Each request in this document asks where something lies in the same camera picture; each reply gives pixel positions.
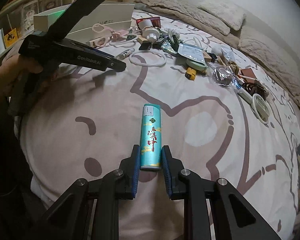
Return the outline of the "left hand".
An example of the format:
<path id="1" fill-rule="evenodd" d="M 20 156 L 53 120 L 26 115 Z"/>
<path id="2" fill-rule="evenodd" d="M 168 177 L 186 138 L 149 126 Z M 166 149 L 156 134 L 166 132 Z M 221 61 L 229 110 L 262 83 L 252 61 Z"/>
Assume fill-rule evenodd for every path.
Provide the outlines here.
<path id="1" fill-rule="evenodd" d="M 34 59 L 26 58 L 16 54 L 0 66 L 0 112 L 4 107 L 4 101 L 11 94 L 12 87 L 16 80 L 25 73 L 38 74 L 43 67 Z"/>

